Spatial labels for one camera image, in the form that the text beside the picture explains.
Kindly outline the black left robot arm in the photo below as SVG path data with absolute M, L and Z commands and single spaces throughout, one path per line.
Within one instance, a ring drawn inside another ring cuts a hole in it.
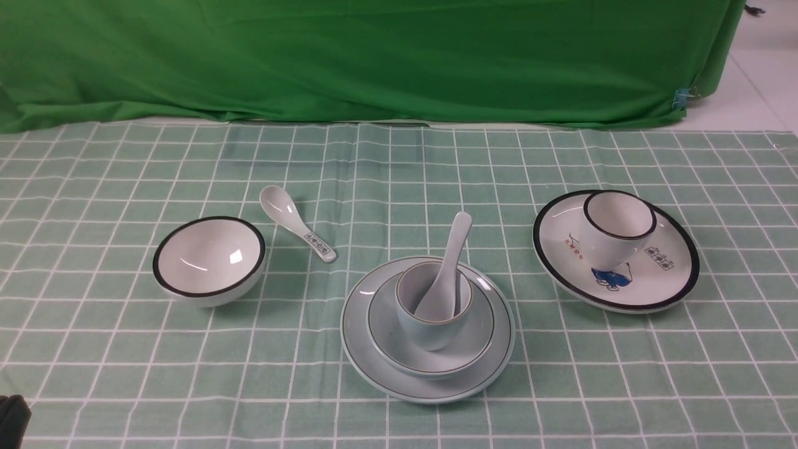
M 1 448 L 20 448 L 32 412 L 22 395 L 1 396 Z

